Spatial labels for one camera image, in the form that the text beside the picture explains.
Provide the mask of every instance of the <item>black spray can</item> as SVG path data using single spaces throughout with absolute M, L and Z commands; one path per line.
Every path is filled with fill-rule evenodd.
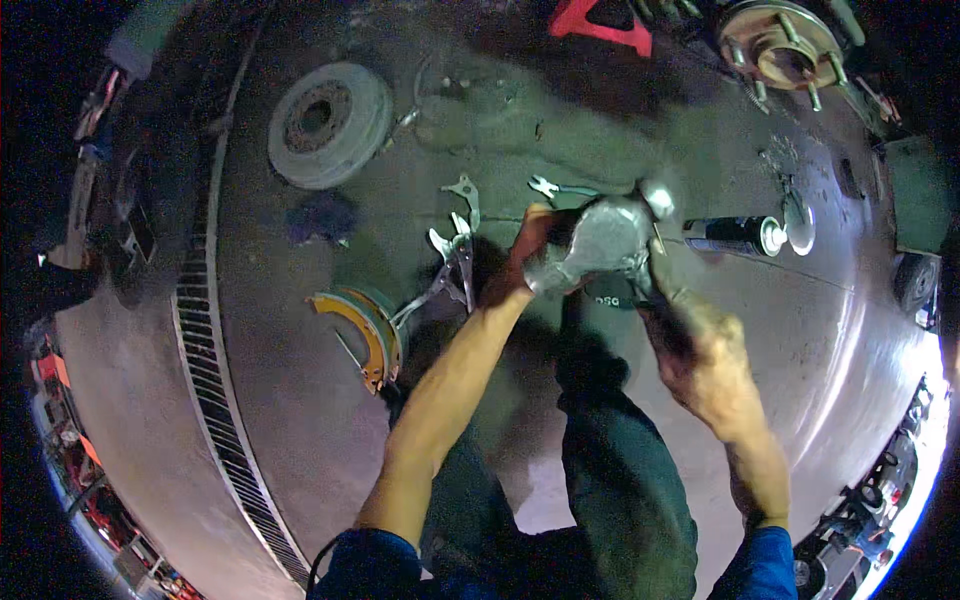
M 684 222 L 684 241 L 699 252 L 776 256 L 786 232 L 773 217 L 720 217 Z

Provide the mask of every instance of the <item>red jack stand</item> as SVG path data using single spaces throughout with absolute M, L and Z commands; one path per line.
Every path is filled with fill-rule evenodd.
M 563 37 L 567 34 L 599 37 L 617 44 L 633 46 L 637 54 L 649 57 L 653 47 L 653 37 L 636 17 L 634 17 L 634 28 L 626 32 L 612 27 L 594 25 L 587 21 L 587 12 L 597 2 L 599 0 L 561 0 L 550 16 L 547 32 L 553 37 Z

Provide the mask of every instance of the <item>floor drain grate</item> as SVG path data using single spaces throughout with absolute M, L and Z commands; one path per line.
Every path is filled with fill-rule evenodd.
M 195 109 L 202 121 L 212 121 L 211 115 L 229 116 L 244 73 L 250 62 L 256 40 L 273 9 L 273 4 L 259 11 L 238 13 L 230 23 L 237 48 L 223 51 L 221 60 L 212 60 L 217 69 L 208 69 L 204 75 Z M 246 51 L 241 52 L 242 45 Z M 236 63 L 231 57 L 243 58 Z M 226 64 L 234 62 L 232 80 L 224 78 Z M 207 202 L 197 203 L 194 220 L 195 234 L 181 269 L 177 291 L 171 298 L 174 326 L 177 330 L 180 358 L 186 375 L 187 388 L 193 400 L 197 417 L 203 426 L 210 453 L 217 464 L 230 495 L 250 524 L 257 538 L 283 569 L 287 576 L 306 587 L 309 565 L 294 543 L 290 531 L 263 481 L 253 458 L 250 441 L 237 407 L 233 384 L 221 329 L 220 306 L 217 293 L 216 251 L 217 214 L 220 204 L 220 179 L 227 154 L 229 128 L 201 142 L 201 156 L 210 158 L 198 174 L 200 197 Z

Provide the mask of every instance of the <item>concrete floor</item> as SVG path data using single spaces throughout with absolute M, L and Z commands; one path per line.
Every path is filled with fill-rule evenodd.
M 430 11 L 388 7 L 356 13 L 349 25 L 318 9 L 286 12 L 265 32 L 236 106 L 220 215 L 223 325 L 253 451 L 303 553 L 312 558 L 352 523 L 387 433 L 382 402 L 363 388 L 330 322 L 303 299 L 359 281 L 398 304 L 420 293 L 436 263 L 427 228 L 449 235 L 447 213 L 467 211 L 438 187 L 462 172 L 479 189 L 482 213 L 496 218 L 517 218 L 540 199 L 525 184 L 533 173 L 611 192 L 657 177 L 673 192 L 678 221 L 779 217 L 777 171 L 797 176 L 817 219 L 806 257 L 785 248 L 771 259 L 703 258 L 673 241 L 679 225 L 662 232 L 690 285 L 744 322 L 756 382 L 793 469 L 791 535 L 799 540 L 877 456 L 920 376 L 904 358 L 922 332 L 890 298 L 889 203 L 876 192 L 852 112 L 828 90 L 820 113 L 809 112 L 805 98 L 773 93 L 766 116 L 677 48 L 658 44 L 645 60 L 595 40 L 543 39 L 530 19 Z M 265 139 L 275 102 L 320 64 L 354 60 L 384 77 L 403 114 L 426 53 L 434 61 L 424 73 L 421 119 L 342 187 L 363 216 L 350 248 L 292 249 L 284 210 L 307 194 L 271 171 Z M 475 84 L 463 100 L 441 98 L 434 91 L 443 76 Z M 844 157 L 866 201 L 841 191 L 834 166 Z M 484 222 L 478 236 L 489 244 L 478 242 L 478 260 L 481 250 L 506 248 L 517 228 Z M 660 384 L 639 319 L 592 312 L 604 329 L 623 332 L 610 343 L 630 362 L 627 394 L 658 425 L 686 484 L 704 597 L 742 537 L 722 447 Z M 430 333 L 408 345 L 420 365 L 405 376 L 439 351 L 461 313 L 445 300 L 423 309 Z M 527 532 L 573 522 L 560 460 L 564 417 L 546 356 L 559 316 L 559 300 L 535 301 L 475 419 Z M 105 288 L 61 313 L 58 326 L 90 438 L 114 488 L 171 563 L 212 600 L 300 596 L 257 543 L 208 455 L 167 299 L 128 312 Z

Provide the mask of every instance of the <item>pliers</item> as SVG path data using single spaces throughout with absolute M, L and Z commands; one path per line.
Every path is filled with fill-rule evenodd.
M 470 233 L 470 225 L 455 212 L 450 213 L 450 218 L 453 220 L 453 226 L 457 229 L 457 234 L 453 236 L 453 239 L 443 239 L 433 228 L 427 231 L 430 243 L 444 258 L 444 265 L 433 278 L 433 283 L 430 284 L 427 291 L 401 308 L 390 319 L 390 323 L 397 329 L 403 327 L 407 318 L 415 310 L 440 294 L 442 290 L 446 290 L 452 300 L 465 304 L 468 313 L 473 312 L 473 238 Z M 460 269 L 460 277 L 464 282 L 463 290 L 451 280 L 450 275 L 454 269 Z

